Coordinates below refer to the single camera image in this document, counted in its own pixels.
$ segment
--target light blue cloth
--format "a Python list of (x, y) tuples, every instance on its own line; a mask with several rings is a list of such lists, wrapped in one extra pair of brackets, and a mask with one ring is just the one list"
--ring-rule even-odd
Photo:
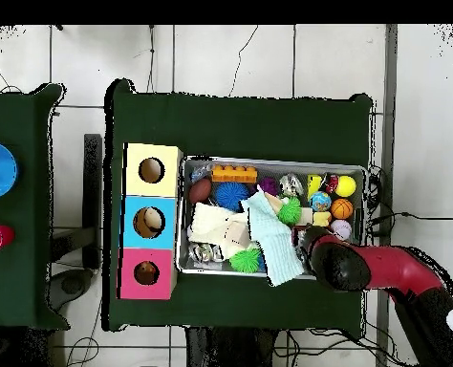
[(268, 277), (279, 286), (303, 273), (303, 266), (291, 243), (291, 230), (281, 223), (262, 191), (241, 202), (248, 213), (250, 239), (261, 246)]

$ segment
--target dark green table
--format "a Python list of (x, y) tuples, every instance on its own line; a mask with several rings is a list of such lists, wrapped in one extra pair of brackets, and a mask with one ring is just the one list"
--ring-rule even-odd
[(0, 224), (14, 241), (0, 250), (0, 326), (66, 329), (47, 305), (50, 270), (51, 170), (49, 117), (62, 94), (56, 84), (28, 95), (0, 94), (0, 143), (19, 169), (13, 189), (0, 198)]
[(360, 335), (361, 293), (332, 292), (316, 281), (272, 288), (265, 279), (179, 274), (169, 301), (116, 299), (122, 144), (176, 145), (185, 154), (277, 161), (369, 161), (365, 95), (350, 100), (257, 99), (135, 94), (128, 80), (108, 89), (104, 161), (103, 327), (238, 326), (343, 328)]

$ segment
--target yellow cube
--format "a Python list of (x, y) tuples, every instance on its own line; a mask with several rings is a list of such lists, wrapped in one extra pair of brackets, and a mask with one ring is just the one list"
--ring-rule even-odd
[(126, 195), (177, 197), (182, 158), (183, 153), (176, 146), (125, 143)]

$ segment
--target metal tray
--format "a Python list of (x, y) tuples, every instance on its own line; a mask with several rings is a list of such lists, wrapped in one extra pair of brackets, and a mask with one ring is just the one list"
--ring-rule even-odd
[[(212, 163), (230, 166), (252, 166), (257, 169), (258, 181), (264, 177), (270, 176), (279, 181), (282, 176), (287, 173), (294, 173), (300, 182), (303, 184), (304, 193), (300, 197), (302, 206), (308, 206), (307, 201), (307, 183), (308, 175), (331, 173), (336, 175), (351, 176), (356, 180), (356, 192), (348, 198), (354, 206), (354, 214), (347, 220), (352, 228), (353, 234), (348, 242), (360, 245), (365, 237), (366, 228), (366, 201), (368, 196), (368, 172), (362, 166), (350, 166), (341, 164), (320, 164), (306, 162), (280, 162), (280, 161), (258, 161), (234, 158), (210, 158), (205, 160), (205, 157), (184, 157), (181, 163), (180, 171), (183, 184), (180, 187), (183, 189), (179, 200), (178, 223), (177, 223), (177, 244), (176, 244), (176, 266), (179, 271), (184, 273), (203, 273), (203, 274), (218, 274), (218, 275), (235, 275), (244, 277), (266, 277), (264, 272), (256, 273), (241, 273), (234, 270), (228, 261), (223, 262), (220, 270), (203, 269), (195, 267), (194, 261), (189, 257), (187, 227), (191, 224), (192, 204), (185, 196), (189, 194), (191, 187), (190, 174), (196, 168), (205, 164)], [(215, 191), (216, 183), (213, 183), (211, 193)], [(314, 279), (310, 274), (302, 274), (298, 278)]]

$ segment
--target green toy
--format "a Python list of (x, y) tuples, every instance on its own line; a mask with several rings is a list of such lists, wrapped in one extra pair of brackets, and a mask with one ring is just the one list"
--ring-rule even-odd
[(241, 273), (255, 273), (259, 270), (260, 254), (261, 249), (259, 248), (241, 250), (230, 257), (230, 264)]
[(301, 217), (301, 204), (296, 197), (291, 197), (287, 204), (284, 204), (277, 218), (287, 226), (295, 225)]

